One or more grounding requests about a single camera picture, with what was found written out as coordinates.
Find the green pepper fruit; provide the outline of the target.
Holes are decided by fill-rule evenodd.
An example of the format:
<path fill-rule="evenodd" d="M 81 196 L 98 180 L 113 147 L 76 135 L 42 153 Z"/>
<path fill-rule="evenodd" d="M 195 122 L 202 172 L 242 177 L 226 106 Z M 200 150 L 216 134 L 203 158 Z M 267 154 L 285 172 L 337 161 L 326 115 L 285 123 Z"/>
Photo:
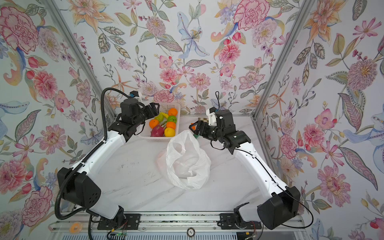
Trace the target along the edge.
<path fill-rule="evenodd" d="M 155 120 L 157 120 L 157 121 L 159 121 L 159 122 L 161 123 L 161 122 L 163 122 L 163 120 L 164 120 L 164 116 L 161 115 L 161 113 L 159 113 L 159 115 L 157 115 L 157 116 L 155 117 Z"/>

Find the green apple fruit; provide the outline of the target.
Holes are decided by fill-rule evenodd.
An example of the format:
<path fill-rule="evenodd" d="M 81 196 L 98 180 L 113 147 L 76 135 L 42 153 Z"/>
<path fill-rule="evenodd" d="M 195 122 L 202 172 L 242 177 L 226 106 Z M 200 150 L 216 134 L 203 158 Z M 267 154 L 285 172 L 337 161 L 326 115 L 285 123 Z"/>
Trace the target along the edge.
<path fill-rule="evenodd" d="M 169 116 L 167 119 L 167 122 L 177 123 L 177 117 L 176 116 Z"/>

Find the pink dragon fruit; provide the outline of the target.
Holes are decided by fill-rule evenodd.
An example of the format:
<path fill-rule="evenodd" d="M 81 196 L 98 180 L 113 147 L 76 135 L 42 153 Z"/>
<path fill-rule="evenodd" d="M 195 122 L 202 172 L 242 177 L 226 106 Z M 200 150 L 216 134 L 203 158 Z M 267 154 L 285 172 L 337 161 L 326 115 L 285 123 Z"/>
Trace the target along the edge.
<path fill-rule="evenodd" d="M 163 137 L 165 129 L 161 125 L 155 126 L 151 131 L 151 137 Z"/>

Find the yellow lemon fruit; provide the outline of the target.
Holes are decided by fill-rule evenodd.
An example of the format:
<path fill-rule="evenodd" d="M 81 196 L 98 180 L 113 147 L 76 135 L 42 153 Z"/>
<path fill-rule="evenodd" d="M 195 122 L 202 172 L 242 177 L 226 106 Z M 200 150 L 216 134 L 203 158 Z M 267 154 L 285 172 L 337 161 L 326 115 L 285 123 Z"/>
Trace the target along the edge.
<path fill-rule="evenodd" d="M 174 137 L 176 135 L 176 131 L 173 128 L 166 128 L 164 130 L 164 136 L 167 138 Z"/>

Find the white translucent plastic bag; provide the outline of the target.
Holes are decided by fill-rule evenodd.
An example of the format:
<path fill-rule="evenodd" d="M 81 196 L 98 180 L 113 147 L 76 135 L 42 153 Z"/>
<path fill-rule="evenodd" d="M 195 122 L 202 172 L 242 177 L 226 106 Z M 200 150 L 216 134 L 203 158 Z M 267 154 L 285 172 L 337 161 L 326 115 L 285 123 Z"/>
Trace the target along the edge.
<path fill-rule="evenodd" d="M 211 160 L 191 131 L 173 137 L 158 154 L 156 165 L 162 177 L 183 190 L 199 190 L 209 180 Z"/>

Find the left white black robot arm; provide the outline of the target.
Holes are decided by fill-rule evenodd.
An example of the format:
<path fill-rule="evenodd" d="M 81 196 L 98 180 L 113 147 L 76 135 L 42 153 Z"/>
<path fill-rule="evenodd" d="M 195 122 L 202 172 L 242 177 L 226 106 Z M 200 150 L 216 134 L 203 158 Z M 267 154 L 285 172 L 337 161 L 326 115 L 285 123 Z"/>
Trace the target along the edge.
<path fill-rule="evenodd" d="M 137 99 L 122 102 L 122 112 L 107 128 L 104 138 L 71 168 L 58 171 L 59 193 L 55 202 L 55 215 L 65 220 L 81 211 L 115 222 L 126 222 L 124 209 L 102 193 L 96 181 L 111 156 L 135 135 L 137 128 L 160 113 L 158 103 L 144 105 Z"/>

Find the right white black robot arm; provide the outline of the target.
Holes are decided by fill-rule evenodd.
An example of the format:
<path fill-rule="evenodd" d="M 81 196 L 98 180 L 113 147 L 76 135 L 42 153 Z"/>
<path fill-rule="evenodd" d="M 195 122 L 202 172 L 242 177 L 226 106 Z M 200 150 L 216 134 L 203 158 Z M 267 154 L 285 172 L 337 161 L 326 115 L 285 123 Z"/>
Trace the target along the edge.
<path fill-rule="evenodd" d="M 257 207 L 261 222 L 269 230 L 285 224 L 298 214 L 301 193 L 288 187 L 260 157 L 251 139 L 236 129 L 233 115 L 228 110 L 208 110 L 208 121 L 196 121 L 189 126 L 193 134 L 211 142 L 220 142 L 241 161 L 256 181 L 265 202 Z"/>

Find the wooden chessboard box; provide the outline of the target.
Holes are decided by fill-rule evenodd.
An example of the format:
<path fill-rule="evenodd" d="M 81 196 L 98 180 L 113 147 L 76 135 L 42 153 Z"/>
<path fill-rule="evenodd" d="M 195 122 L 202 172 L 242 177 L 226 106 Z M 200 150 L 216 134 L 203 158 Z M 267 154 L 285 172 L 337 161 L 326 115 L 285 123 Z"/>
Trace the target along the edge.
<path fill-rule="evenodd" d="M 208 117 L 199 117 L 198 120 L 206 122 L 206 123 L 209 123 L 209 118 Z"/>

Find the white perforated plastic basket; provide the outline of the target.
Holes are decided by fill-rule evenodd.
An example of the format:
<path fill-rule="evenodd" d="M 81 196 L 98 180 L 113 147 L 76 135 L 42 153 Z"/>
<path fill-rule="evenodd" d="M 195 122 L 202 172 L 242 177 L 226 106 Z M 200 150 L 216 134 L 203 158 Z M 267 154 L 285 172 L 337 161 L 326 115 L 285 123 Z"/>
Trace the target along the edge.
<path fill-rule="evenodd" d="M 162 113 L 169 115 L 168 112 L 170 109 L 176 109 L 178 111 L 178 114 L 176 115 L 177 122 L 175 126 L 175 135 L 177 135 L 179 133 L 179 128 L 180 128 L 179 125 L 180 125 L 180 116 L 181 116 L 181 105 L 178 103 L 160 103 L 160 115 Z M 153 129 L 150 126 L 150 121 L 153 119 L 155 118 L 152 118 L 146 122 L 144 130 L 139 134 L 140 138 L 150 142 L 168 142 L 171 138 L 173 138 L 173 137 L 166 137 L 165 135 L 163 135 L 162 137 L 152 137 L 151 134 Z M 160 119 L 162 119 L 162 121 L 159 122 L 159 124 L 163 128 L 163 130 L 165 130 L 168 120 L 166 119 L 165 116 L 160 117 Z"/>

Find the yellow banana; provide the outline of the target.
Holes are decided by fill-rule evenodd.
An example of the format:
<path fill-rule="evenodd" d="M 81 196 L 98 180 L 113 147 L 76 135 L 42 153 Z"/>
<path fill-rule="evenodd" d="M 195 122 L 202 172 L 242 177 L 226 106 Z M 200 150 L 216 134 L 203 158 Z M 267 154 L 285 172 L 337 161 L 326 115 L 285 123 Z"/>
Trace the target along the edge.
<path fill-rule="evenodd" d="M 163 116 L 164 116 L 164 118 L 166 118 L 166 119 L 168 119 L 168 117 L 169 117 L 169 115 L 168 115 L 168 114 L 166 114 L 166 113 L 161 113 L 161 115 L 163 115 Z"/>

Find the orange tape roll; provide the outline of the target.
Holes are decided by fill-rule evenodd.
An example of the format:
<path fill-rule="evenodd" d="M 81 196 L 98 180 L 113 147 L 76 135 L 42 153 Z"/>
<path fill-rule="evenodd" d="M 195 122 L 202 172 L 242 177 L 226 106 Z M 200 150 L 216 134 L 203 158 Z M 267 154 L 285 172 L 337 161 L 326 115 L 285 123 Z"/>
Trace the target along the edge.
<path fill-rule="evenodd" d="M 83 224 L 80 222 L 73 223 L 69 228 L 69 233 L 73 235 L 79 234 L 83 230 Z"/>

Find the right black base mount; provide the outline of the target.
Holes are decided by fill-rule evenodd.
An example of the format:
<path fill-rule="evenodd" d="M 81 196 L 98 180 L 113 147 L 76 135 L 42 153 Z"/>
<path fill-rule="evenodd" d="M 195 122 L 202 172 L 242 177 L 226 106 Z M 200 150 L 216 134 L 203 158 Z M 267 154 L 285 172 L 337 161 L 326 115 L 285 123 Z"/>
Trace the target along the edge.
<path fill-rule="evenodd" d="M 249 204 L 244 203 L 234 208 L 232 213 L 221 213 L 219 214 L 219 221 L 217 226 L 222 230 L 261 230 L 261 222 L 256 221 L 245 221 L 240 215 L 240 208 Z"/>

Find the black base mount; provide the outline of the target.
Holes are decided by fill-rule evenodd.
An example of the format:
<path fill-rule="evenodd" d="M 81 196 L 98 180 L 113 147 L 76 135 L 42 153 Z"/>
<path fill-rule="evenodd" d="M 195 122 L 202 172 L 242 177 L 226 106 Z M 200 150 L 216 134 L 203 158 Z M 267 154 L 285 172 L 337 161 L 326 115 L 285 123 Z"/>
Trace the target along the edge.
<path fill-rule="evenodd" d="M 118 228 L 123 228 L 125 230 L 138 230 L 140 224 L 140 214 L 117 214 L 117 216 L 112 219 L 106 219 L 101 217 L 98 223 L 97 230 L 117 230 Z"/>
<path fill-rule="evenodd" d="M 219 221 L 217 226 L 222 230 L 261 230 L 261 222 L 256 221 L 245 221 L 240 215 L 240 208 L 249 204 L 244 203 L 234 208 L 232 213 L 221 213 L 219 214 Z"/>

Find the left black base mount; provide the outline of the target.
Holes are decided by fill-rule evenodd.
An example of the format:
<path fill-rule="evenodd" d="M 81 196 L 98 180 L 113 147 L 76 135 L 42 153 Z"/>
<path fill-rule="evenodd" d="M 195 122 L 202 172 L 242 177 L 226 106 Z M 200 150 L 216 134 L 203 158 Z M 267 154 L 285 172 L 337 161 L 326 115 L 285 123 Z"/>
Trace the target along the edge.
<path fill-rule="evenodd" d="M 106 219 L 101 217 L 98 223 L 97 230 L 117 230 L 118 228 L 123 228 L 125 230 L 138 230 L 140 224 L 140 214 L 117 214 L 117 216 L 112 219 Z"/>

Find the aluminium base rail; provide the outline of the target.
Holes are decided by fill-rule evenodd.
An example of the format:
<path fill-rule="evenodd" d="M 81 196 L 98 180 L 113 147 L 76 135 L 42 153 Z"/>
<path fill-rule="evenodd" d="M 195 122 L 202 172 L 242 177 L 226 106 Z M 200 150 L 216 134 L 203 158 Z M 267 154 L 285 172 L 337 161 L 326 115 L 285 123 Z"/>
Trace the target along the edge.
<path fill-rule="evenodd" d="M 138 230 L 97 230 L 100 218 L 89 220 L 89 215 L 79 214 L 48 226 L 50 240 L 307 240 L 301 218 L 269 230 L 222 230 L 217 226 L 220 212 L 128 212 L 140 214 Z M 73 235 L 70 226 L 80 222 L 83 230 Z"/>

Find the left aluminium corner post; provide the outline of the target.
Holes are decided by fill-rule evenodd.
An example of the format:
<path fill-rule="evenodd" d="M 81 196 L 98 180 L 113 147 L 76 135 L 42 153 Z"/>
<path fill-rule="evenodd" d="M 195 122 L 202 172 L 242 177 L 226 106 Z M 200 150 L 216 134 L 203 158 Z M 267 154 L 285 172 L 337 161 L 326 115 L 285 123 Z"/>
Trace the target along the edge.
<path fill-rule="evenodd" d="M 99 97 L 101 97 L 103 89 L 100 83 L 98 82 L 94 72 L 92 71 L 88 61 L 86 60 L 82 48 L 77 43 L 72 31 L 70 30 L 63 15 L 61 14 L 57 4 L 55 3 L 55 1 L 47 0 L 42 0 L 42 3 L 46 8 L 47 12 L 51 15 L 54 23 L 57 25 L 59 32 L 63 35 L 64 40 L 74 52 L 74 57 L 76 58 L 76 61 L 78 62 L 80 68 L 84 71 L 86 77 L 90 81 L 91 86 L 95 90 L 95 93 Z"/>

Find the aluminium corner post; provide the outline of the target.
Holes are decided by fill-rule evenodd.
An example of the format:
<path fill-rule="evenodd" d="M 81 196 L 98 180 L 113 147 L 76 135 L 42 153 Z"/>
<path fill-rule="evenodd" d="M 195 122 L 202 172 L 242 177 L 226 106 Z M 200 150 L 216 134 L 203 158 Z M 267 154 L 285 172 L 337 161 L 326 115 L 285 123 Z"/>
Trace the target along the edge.
<path fill-rule="evenodd" d="M 297 40 L 297 37 L 304 25 L 304 21 L 307 19 L 307 17 L 310 15 L 311 8 L 313 7 L 315 1 L 303 1 L 303 4 L 301 8 L 298 11 L 298 15 L 294 21 L 294 24 L 292 26 L 292 29 L 290 31 L 290 36 L 288 37 L 286 43 L 284 44 L 284 47 L 282 48 L 281 54 L 277 58 L 277 63 L 271 73 L 271 77 L 267 81 L 267 85 L 264 88 L 263 94 L 261 96 L 260 102 L 255 109 L 253 120 L 257 120 L 257 118 L 262 114 L 262 110 L 264 105 L 267 102 L 268 96 L 281 72 L 281 70 L 284 68 L 287 58 L 293 49 L 293 46 Z"/>
<path fill-rule="evenodd" d="M 88 61 L 86 60 L 82 48 L 77 43 L 72 31 L 70 30 L 63 15 L 61 14 L 57 4 L 55 3 L 55 1 L 47 0 L 42 0 L 42 3 L 46 8 L 47 12 L 51 15 L 54 23 L 57 25 L 59 32 L 63 35 L 64 40 L 74 52 L 74 57 L 76 58 L 76 61 L 78 62 L 80 68 L 84 71 L 86 77 L 90 81 L 91 86 L 95 90 L 95 93 L 99 97 L 101 97 L 103 89 L 100 83 L 98 82 L 94 72 L 92 71 Z"/>

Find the right aluminium corner post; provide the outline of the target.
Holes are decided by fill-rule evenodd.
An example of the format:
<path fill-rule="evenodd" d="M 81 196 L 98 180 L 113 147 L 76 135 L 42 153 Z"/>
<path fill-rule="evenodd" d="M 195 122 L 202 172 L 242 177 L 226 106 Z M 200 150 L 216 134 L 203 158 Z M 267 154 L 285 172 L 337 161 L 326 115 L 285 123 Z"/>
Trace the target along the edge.
<path fill-rule="evenodd" d="M 281 70 L 284 68 L 287 58 L 293 49 L 293 46 L 297 40 L 297 37 L 304 25 L 304 21 L 307 19 L 307 17 L 310 15 L 311 8 L 313 7 L 315 1 L 303 1 L 303 4 L 301 8 L 298 11 L 298 15 L 294 21 L 294 24 L 292 26 L 292 29 L 290 31 L 290 36 L 288 37 L 286 43 L 284 44 L 284 47 L 282 48 L 281 54 L 277 58 L 277 63 L 271 73 L 271 77 L 267 81 L 267 85 L 264 88 L 263 94 L 261 96 L 260 102 L 255 109 L 253 120 L 257 120 L 257 118 L 262 114 L 262 110 L 264 105 L 267 102 L 268 96 L 281 72 Z"/>

